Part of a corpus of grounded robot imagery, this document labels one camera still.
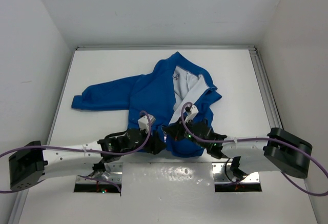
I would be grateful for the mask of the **blue zip jacket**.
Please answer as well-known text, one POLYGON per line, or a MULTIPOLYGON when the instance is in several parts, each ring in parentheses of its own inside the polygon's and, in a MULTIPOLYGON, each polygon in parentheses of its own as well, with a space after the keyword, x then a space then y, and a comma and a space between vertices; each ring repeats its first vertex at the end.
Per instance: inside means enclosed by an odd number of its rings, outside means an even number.
MULTIPOLYGON (((150 74, 125 77, 88 86, 73 97, 71 107, 87 111, 128 110, 128 128, 138 128, 139 113, 144 110, 156 119, 152 131, 164 141, 163 128, 175 123, 182 106, 191 102, 198 109, 195 121, 213 121, 210 106, 222 96, 209 72, 186 59, 179 52, 160 60, 150 74)), ((169 139, 167 150, 181 158, 202 156, 204 149, 188 142, 188 149, 169 139)))

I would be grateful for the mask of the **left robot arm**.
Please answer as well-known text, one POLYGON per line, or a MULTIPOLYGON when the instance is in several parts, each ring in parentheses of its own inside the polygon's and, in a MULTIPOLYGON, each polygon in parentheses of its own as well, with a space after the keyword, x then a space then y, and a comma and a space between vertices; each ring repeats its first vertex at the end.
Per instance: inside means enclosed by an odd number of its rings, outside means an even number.
POLYGON ((52 147, 33 141, 8 158, 10 190, 22 191, 55 177, 78 175, 85 179, 106 170, 105 165, 135 152, 158 154, 166 148, 158 132, 127 129, 82 145, 52 147))

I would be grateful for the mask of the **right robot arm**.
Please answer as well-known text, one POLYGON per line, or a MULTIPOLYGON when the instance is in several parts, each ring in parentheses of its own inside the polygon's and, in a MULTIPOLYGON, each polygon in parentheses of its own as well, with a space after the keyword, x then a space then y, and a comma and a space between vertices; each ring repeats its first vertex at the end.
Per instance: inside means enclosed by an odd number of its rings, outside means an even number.
POLYGON ((272 128, 264 140, 229 142, 227 136, 217 134, 207 120, 183 125, 178 121, 163 129, 178 145, 188 149, 188 142, 200 147, 213 158, 230 158, 230 170, 238 179, 253 172, 281 171, 288 176, 305 179, 312 153, 312 145, 281 129, 272 128))

